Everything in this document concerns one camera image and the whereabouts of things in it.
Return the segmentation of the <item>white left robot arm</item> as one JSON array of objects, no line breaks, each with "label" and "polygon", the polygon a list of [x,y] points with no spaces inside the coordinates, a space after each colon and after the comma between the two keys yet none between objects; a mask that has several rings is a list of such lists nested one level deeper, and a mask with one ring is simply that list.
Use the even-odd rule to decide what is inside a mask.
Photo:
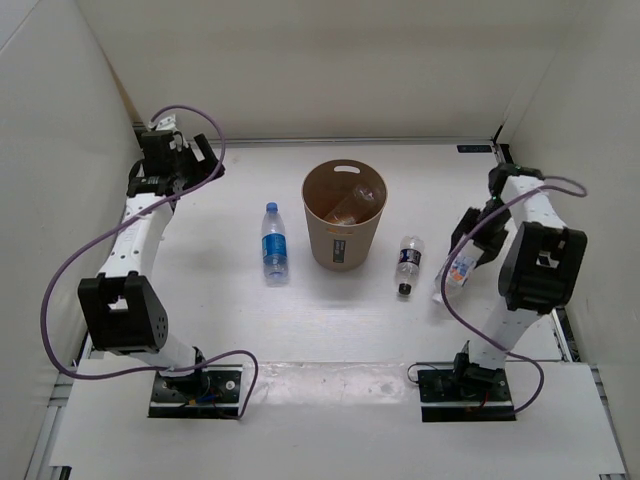
[{"label": "white left robot arm", "polygon": [[176,208],[173,194],[210,174],[224,173],[206,137],[199,134],[194,141],[188,145],[177,130],[141,134],[143,158],[130,171],[125,227],[98,274],[83,279],[78,287],[94,347],[159,367],[166,386],[191,400],[208,393],[211,377],[197,366],[204,359],[202,352],[170,333],[168,314],[150,277]]}]

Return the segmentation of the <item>clear bottle blue cap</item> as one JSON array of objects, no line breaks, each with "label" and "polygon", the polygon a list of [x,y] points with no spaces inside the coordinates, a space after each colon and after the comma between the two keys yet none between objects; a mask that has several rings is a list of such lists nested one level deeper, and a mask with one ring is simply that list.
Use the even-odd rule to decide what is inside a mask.
[{"label": "clear bottle blue cap", "polygon": [[261,228],[261,249],[266,282],[269,285],[286,283],[289,274],[286,231],[275,202],[266,204]]}]

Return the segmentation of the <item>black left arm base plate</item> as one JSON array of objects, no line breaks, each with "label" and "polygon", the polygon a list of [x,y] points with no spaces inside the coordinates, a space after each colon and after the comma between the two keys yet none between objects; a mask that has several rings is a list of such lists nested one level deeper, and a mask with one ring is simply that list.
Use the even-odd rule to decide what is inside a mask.
[{"label": "black left arm base plate", "polygon": [[148,417],[155,419],[220,419],[239,415],[243,367],[206,367],[181,377],[156,374]]}]

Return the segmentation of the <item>clear unlabelled plastic bottle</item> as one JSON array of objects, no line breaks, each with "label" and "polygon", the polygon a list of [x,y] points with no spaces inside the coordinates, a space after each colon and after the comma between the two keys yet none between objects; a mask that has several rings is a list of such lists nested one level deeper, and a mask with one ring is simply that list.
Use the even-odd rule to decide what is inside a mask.
[{"label": "clear unlabelled plastic bottle", "polygon": [[334,225],[355,225],[362,221],[376,206],[374,191],[357,184],[325,217]]}]

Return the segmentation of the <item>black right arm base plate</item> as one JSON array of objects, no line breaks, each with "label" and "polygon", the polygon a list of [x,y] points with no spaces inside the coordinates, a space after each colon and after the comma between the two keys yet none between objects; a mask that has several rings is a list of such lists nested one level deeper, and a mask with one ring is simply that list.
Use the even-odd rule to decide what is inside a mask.
[{"label": "black right arm base plate", "polygon": [[416,362],[407,379],[418,387],[423,423],[515,421],[514,404],[504,371],[491,387],[468,387],[454,382],[453,367]]}]

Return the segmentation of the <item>beige round waste bin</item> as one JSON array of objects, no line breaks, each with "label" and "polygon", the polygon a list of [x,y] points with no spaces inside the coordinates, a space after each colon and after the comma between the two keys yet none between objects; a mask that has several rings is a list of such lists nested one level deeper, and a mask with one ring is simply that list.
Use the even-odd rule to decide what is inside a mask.
[{"label": "beige round waste bin", "polygon": [[356,160],[331,160],[306,176],[302,199],[315,260],[336,272],[364,263],[387,200],[380,174]]}]

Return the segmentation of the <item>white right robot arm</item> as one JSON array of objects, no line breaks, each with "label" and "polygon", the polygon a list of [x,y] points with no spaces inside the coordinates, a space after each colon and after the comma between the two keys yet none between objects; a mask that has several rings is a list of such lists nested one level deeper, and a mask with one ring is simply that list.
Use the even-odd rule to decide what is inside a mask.
[{"label": "white right robot arm", "polygon": [[551,182],[537,169],[496,166],[488,174],[491,197],[485,207],[468,209],[451,235],[444,272],[464,285],[476,267],[497,258],[508,235],[506,223],[516,227],[498,276],[499,301],[456,355],[449,375],[450,390],[460,399],[497,385],[526,330],[572,296],[587,236],[556,214],[546,193]]}]

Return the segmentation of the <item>clear bottle blue orange label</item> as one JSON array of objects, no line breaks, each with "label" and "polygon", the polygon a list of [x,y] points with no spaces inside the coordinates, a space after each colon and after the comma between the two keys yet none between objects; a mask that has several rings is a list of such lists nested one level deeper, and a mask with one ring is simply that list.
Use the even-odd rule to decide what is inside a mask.
[{"label": "clear bottle blue orange label", "polygon": [[465,287],[472,272],[476,268],[482,251],[472,242],[468,242],[461,252],[453,260],[447,272],[441,268],[434,280],[434,293],[432,299],[442,304],[441,279],[445,278],[445,291],[449,299],[458,296]]}]

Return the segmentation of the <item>clear bottle black label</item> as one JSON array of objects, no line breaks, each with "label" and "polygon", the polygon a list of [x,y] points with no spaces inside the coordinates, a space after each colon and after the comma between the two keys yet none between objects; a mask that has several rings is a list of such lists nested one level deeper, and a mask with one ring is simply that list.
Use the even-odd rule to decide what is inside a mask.
[{"label": "clear bottle black label", "polygon": [[405,236],[401,241],[395,271],[397,292],[401,297],[408,297],[418,283],[424,248],[424,241],[418,236]]}]

